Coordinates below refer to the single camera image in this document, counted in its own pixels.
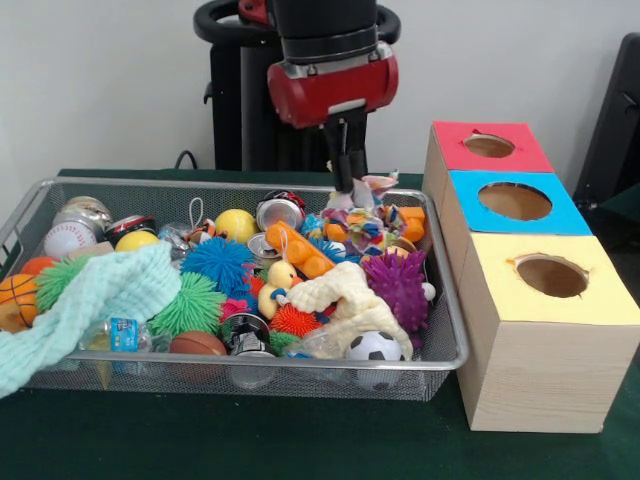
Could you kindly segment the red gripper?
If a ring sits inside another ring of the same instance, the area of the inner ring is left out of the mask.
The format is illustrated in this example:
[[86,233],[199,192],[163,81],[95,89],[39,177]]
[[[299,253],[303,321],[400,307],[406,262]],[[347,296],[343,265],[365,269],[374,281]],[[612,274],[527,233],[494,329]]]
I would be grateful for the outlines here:
[[[267,85],[282,122],[296,129],[325,123],[336,191],[350,193],[352,177],[368,172],[367,113],[390,104],[398,89],[393,50],[378,47],[368,54],[306,65],[281,61],[268,68]],[[343,112],[345,120],[329,118]]]

